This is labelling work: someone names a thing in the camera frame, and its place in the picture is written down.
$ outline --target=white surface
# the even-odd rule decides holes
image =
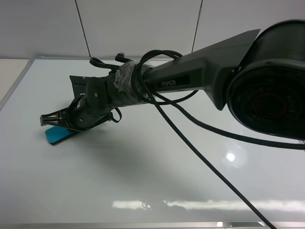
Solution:
[[[27,63],[28,60],[0,59],[0,101]]]
[[[0,57],[89,56],[74,0],[1,0]]]
[[[40,127],[39,117],[69,105],[69,75],[107,72],[88,61],[33,63],[0,112],[0,223],[260,221],[152,105],[122,108],[120,123],[49,145],[49,127]],[[183,107],[217,127],[278,140],[242,127],[227,108],[217,111],[204,92]],[[194,126],[172,107],[164,109],[270,221],[305,221],[304,151],[230,140]]]
[[[92,56],[192,50],[200,0],[78,0]]]
[[[304,0],[204,0],[194,50],[280,21],[305,19]]]

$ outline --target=white table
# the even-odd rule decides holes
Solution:
[[[39,117],[70,104],[69,75],[99,77],[108,70],[88,60],[37,58],[32,63],[0,111],[0,227],[263,227],[152,105],[122,108],[120,123],[107,122],[58,146],[49,145],[44,131],[50,126],[41,127]],[[246,129],[227,107],[217,111],[204,92],[182,106],[225,130],[298,142]],[[164,109],[277,227],[305,228],[304,151],[227,139],[193,125],[173,107]]]

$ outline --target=blue phone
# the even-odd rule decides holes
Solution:
[[[54,126],[50,129],[47,129],[45,134],[49,143],[52,146],[58,145],[59,143],[79,134],[78,131],[69,130],[61,126]]]

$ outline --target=robotic arm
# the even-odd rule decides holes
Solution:
[[[204,90],[218,110],[228,104],[252,130],[305,140],[305,21],[284,21],[258,33],[244,32],[157,67],[144,64],[141,75],[151,92]],[[134,74],[137,62],[122,54],[116,60],[124,64],[90,60],[110,69],[108,76],[70,76],[74,100],[42,115],[41,125],[86,131],[117,122],[113,109],[145,103],[147,95]]]

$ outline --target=piper logo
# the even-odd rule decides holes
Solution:
[[[168,86],[176,86],[176,81],[175,80],[168,80],[168,81],[163,81],[161,82],[162,87],[168,87]]]

